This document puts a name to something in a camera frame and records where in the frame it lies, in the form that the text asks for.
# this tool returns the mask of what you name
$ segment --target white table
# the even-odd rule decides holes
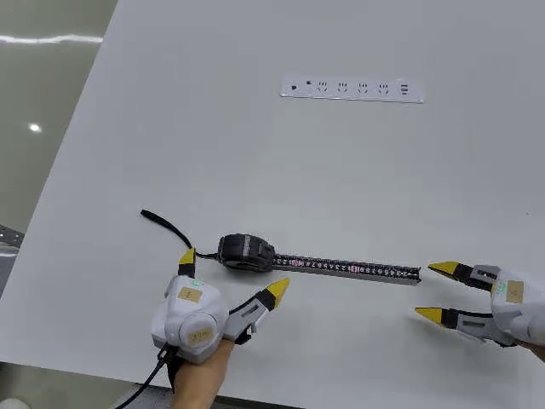
[[[0,359],[143,381],[152,314],[184,247],[142,207],[201,251],[246,232],[280,252],[540,273],[544,9],[121,0],[0,302]],[[418,78],[427,103],[281,99],[285,73]],[[281,309],[236,349],[224,395],[542,406],[545,367],[529,353],[414,313],[489,308],[427,270],[418,287],[230,274],[211,261],[198,274],[233,306],[292,278]]]

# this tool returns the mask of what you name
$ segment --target floor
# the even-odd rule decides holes
[[[0,2],[0,224],[25,232],[117,0]],[[108,408],[131,385],[0,364],[0,400]]]

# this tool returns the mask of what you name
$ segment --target handwritten label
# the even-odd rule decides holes
[[[189,287],[181,287],[180,293],[178,294],[178,298],[181,298],[182,300],[191,301],[191,302],[198,302],[201,299],[202,295],[203,295],[202,291],[195,290],[194,288],[189,288]]]
[[[204,328],[203,330],[193,331],[187,335],[187,341],[189,345],[193,346],[197,343],[203,343],[208,341],[214,335],[214,330],[211,327]]]
[[[524,281],[508,281],[508,292],[506,295],[507,302],[514,302],[515,304],[521,304],[525,294]]]

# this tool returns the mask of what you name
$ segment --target black wire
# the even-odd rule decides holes
[[[158,216],[155,213],[151,213],[149,210],[146,210],[146,209],[142,209],[140,214],[143,215],[146,219],[149,219],[152,222],[156,222],[157,224],[170,230],[172,233],[178,236],[181,239],[181,241],[183,241],[186,244],[186,246],[189,247],[190,249],[193,247],[191,244],[191,241],[189,241],[186,235],[182,233],[180,230],[178,230],[176,226],[172,224],[171,222],[164,220],[161,216]]]
[[[163,226],[164,228],[167,228],[168,230],[170,230],[172,233],[174,233],[176,236],[178,236],[181,239],[181,241],[183,241],[186,244],[186,246],[188,248],[191,249],[193,247],[192,244],[191,244],[191,241],[189,241],[187,236],[184,233],[182,233],[180,230],[178,230],[178,228],[174,224],[172,224],[171,222],[163,219],[161,216],[158,216],[155,213],[152,213],[152,212],[150,212],[149,210],[146,210],[146,209],[142,209],[140,214],[143,215],[146,219],[149,219],[152,222],[156,222],[157,224],[159,224],[159,225]],[[195,254],[197,255],[197,257],[201,257],[201,258],[209,258],[209,259],[214,259],[214,260],[216,260],[218,258],[217,253],[201,254],[198,251],[195,251]]]
[[[150,386],[150,383],[158,374],[159,370],[163,367],[163,365],[169,363],[176,356],[176,351],[177,351],[177,348],[165,344],[159,351],[159,354],[157,355],[158,362],[155,365],[155,369],[152,371],[152,373],[150,373],[150,376],[147,377],[146,381],[138,388],[138,390],[136,390],[136,392],[134,392],[131,396],[129,396],[129,398],[127,398],[125,402],[123,402],[119,406],[116,406],[114,409],[123,409],[124,407],[127,407],[142,392],[144,392],[144,389]]]

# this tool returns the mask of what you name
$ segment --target hand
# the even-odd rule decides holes
[[[202,364],[184,362],[175,376],[172,409],[209,409],[220,390],[234,343],[222,339]]]
[[[524,341],[517,341],[517,344],[523,348],[529,349],[537,358],[542,360],[542,362],[545,362],[545,346],[525,343]]]

